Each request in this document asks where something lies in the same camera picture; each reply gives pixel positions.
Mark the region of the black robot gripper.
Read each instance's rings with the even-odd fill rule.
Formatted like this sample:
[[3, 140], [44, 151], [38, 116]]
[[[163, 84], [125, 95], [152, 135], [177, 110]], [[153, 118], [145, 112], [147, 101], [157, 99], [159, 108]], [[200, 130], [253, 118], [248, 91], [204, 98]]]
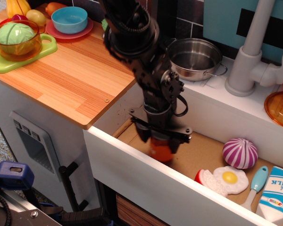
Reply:
[[169, 110], [163, 113], [150, 113], [143, 107], [129, 110], [132, 122], [143, 142], [147, 142], [152, 132], [167, 136], [171, 153], [176, 153], [179, 145], [189, 143], [192, 129], [173, 115]]

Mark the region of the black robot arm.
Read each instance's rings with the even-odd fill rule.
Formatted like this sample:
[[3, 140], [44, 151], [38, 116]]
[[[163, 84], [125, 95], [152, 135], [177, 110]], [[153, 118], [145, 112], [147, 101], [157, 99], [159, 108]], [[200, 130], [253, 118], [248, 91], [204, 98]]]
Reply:
[[190, 141], [192, 129], [179, 121], [186, 111], [176, 112], [177, 101], [186, 103], [184, 84], [171, 68], [157, 22], [135, 0], [102, 0], [100, 5], [108, 23], [105, 46], [133, 72], [143, 92], [142, 107], [129, 112], [141, 140], [166, 139], [176, 153]]

